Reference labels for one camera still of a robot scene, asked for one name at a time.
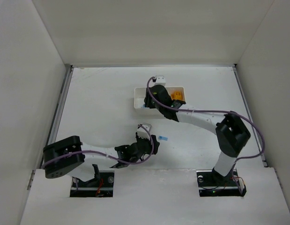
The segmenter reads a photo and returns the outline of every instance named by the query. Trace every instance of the small blue block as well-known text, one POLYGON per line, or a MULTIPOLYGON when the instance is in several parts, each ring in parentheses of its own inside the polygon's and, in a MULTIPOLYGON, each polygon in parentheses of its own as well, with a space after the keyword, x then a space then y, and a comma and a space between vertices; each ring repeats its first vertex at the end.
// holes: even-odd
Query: small blue block
POLYGON ((167 137, 163 137, 163 136, 159 136, 158 139, 159 139, 159 140, 164 140, 164 141, 167 141, 167 140, 168 140, 167 137))

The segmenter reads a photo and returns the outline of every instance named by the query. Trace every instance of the white work surface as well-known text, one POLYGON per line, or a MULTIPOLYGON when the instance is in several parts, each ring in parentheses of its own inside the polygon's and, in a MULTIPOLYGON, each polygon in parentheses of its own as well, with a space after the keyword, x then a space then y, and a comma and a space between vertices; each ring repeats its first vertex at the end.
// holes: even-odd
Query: white work surface
MULTIPOLYGON (((184 87, 186 102, 194 107, 233 110, 247 116, 232 67, 75 68, 57 141, 78 135, 84 143, 98 147, 132 144, 137 125, 146 122, 152 125, 152 134, 168 137, 168 141, 159 141, 158 154, 150 160, 129 167, 212 169, 220 154, 214 134, 191 124, 138 115, 134 110, 134 89, 145 87, 155 75, 164 75, 166 86, 184 87)), ((253 131, 247 127, 252 136, 241 156, 258 153, 253 131)), ((237 165, 263 167, 260 157, 237 165)), ((109 168, 100 165, 99 169, 109 168)))
POLYGON ((113 198, 69 198, 37 170, 21 225, 290 225, 272 168, 240 168, 241 197, 199 197, 195 170, 116 170, 113 198))
MULTIPOLYGON (((69 176, 49 180, 37 170, 21 225, 290 225, 274 169, 264 168, 260 158, 238 163, 244 198, 199 197, 195 169, 214 167, 217 138, 193 125, 138 115, 134 88, 153 75, 164 75, 168 86, 183 86, 195 107, 246 115, 231 67, 76 68, 57 140, 78 135, 95 146, 131 144, 141 122, 169 139, 143 165, 115 171, 113 198, 69 198, 69 176)), ((252 135, 241 155, 257 153, 252 135)))

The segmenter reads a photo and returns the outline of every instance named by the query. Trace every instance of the red wire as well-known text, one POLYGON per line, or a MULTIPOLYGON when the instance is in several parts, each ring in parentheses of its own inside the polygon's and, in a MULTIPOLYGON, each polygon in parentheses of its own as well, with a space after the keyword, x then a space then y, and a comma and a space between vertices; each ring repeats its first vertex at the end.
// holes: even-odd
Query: red wire
POLYGON ((98 187, 98 189, 96 191, 95 197, 97 197, 97 195, 98 195, 98 193, 99 193, 100 188, 102 187, 102 185, 103 185, 103 179, 100 180, 99 187, 98 187))

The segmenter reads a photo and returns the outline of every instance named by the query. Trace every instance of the white wall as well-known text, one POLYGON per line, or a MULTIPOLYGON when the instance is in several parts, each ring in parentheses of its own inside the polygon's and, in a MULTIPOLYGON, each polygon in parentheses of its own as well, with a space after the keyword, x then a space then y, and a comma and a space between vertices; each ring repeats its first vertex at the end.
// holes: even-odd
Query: white wall
POLYGON ((63 61, 237 63, 273 0, 33 0, 63 61))
POLYGON ((31 0, 0 0, 0 225, 20 222, 64 74, 31 0))
POLYGON ((237 70, 290 208, 290 0, 274 1, 237 70))

